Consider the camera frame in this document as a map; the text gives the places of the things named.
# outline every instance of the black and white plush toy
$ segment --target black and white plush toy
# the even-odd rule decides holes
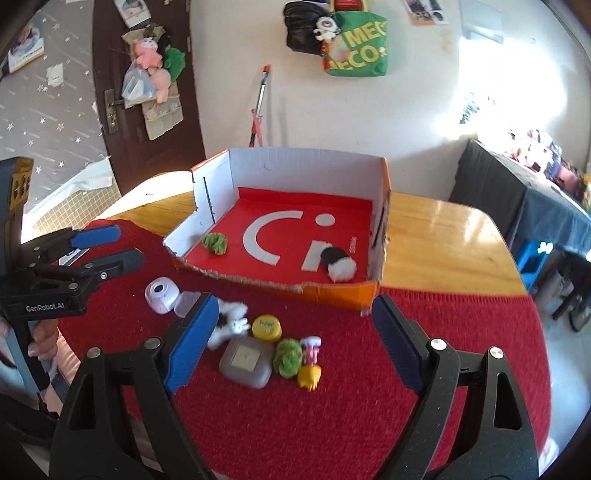
[[[320,262],[328,270],[334,283],[351,280],[357,272],[357,263],[339,247],[328,247],[322,250]]]

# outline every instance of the door lock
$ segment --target door lock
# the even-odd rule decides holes
[[[109,135],[117,133],[117,105],[123,105],[123,100],[115,100],[115,90],[110,88],[105,90],[105,112],[107,115],[107,131]]]

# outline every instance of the person's hand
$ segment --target person's hand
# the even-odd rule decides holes
[[[6,338],[10,332],[6,320],[0,318],[0,337]],[[56,320],[42,320],[33,329],[33,342],[29,345],[29,356],[36,356],[39,360],[52,360],[57,355]]]

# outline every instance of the plastic bag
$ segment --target plastic bag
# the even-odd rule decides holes
[[[125,73],[121,96],[125,108],[156,99],[156,88],[148,72],[136,62],[133,62]]]
[[[322,42],[316,39],[314,29],[320,17],[328,16],[328,11],[311,2],[289,2],[283,9],[287,27],[286,44],[293,51],[321,55]]]

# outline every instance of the green plush toy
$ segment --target green plush toy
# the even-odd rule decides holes
[[[174,47],[170,47],[166,52],[164,68],[168,70],[173,82],[177,81],[178,76],[181,75],[186,66],[184,56],[185,54],[182,51]]]
[[[273,370],[284,378],[295,377],[301,367],[302,357],[300,343],[293,338],[285,338],[275,349]]]
[[[223,233],[208,233],[203,237],[203,246],[213,254],[223,255],[228,247],[228,239]]]

